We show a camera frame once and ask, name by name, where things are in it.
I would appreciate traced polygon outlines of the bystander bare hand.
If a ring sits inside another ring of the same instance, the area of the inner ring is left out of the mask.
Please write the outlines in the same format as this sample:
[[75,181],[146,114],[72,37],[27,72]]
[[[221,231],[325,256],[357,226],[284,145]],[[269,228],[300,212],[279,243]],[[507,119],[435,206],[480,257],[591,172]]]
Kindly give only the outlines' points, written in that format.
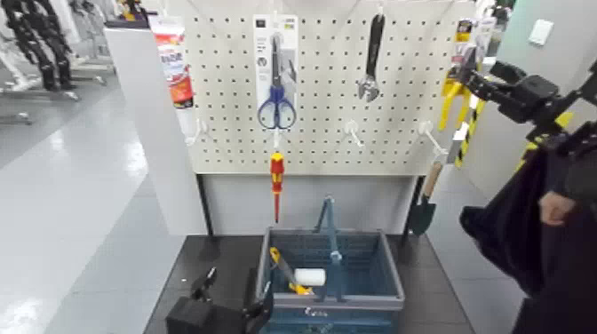
[[548,226],[561,226],[576,202],[554,191],[547,192],[538,202],[540,219]]

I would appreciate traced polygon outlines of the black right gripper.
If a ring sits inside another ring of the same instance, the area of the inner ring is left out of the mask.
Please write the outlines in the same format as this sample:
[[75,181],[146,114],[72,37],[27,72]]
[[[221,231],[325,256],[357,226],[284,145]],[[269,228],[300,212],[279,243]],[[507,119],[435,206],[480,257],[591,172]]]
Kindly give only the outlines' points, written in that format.
[[[528,76],[521,68],[501,60],[491,67],[490,79],[473,69],[460,70],[460,82],[479,99],[499,105],[511,103],[514,99],[515,103],[507,109],[507,115],[516,123],[534,120],[537,111],[559,93],[559,87],[544,77]],[[509,85],[513,85],[511,96]]]

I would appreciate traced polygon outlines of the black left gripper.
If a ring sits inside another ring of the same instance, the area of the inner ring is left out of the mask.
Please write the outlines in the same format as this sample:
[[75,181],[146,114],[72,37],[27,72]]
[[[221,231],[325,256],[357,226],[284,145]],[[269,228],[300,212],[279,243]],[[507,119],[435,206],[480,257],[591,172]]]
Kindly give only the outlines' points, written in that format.
[[237,310],[214,305],[211,286],[216,282],[218,271],[215,266],[204,277],[197,278],[192,286],[190,298],[177,300],[165,318],[168,334],[242,334],[246,325],[266,325],[274,309],[274,293],[271,282],[263,289],[263,298],[243,309],[243,318]]

